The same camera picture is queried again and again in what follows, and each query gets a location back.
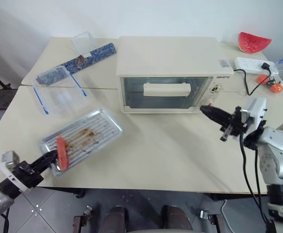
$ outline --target baking tray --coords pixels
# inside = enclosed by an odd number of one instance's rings
[[[56,150],[57,135],[66,141],[66,152],[71,169],[91,154],[104,148],[121,135],[120,126],[102,109],[95,110],[44,138],[40,144],[42,154]],[[60,176],[58,161],[50,165],[54,176]]]

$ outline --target power strip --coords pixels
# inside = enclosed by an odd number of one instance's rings
[[[269,64],[269,69],[272,75],[278,74],[278,69],[276,68],[274,62],[271,61],[237,57],[234,61],[234,64],[235,69],[243,69],[248,74],[268,74],[267,70],[261,68],[264,62]]]

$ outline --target clear plastic box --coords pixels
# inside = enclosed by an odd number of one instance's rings
[[[86,92],[64,66],[39,74],[32,82],[34,93],[47,115],[67,116],[87,103]]]
[[[92,35],[89,32],[76,35],[75,37],[72,38],[72,42],[76,54],[82,55],[84,57],[91,56],[90,51],[98,48],[95,39],[92,37]]]

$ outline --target oven door handle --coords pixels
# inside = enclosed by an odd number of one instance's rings
[[[144,96],[177,97],[188,96],[191,92],[189,83],[144,83]]]

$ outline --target plug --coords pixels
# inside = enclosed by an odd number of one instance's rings
[[[262,68],[262,69],[269,70],[269,64],[268,64],[268,63],[263,62],[263,64],[262,64],[261,68]]]

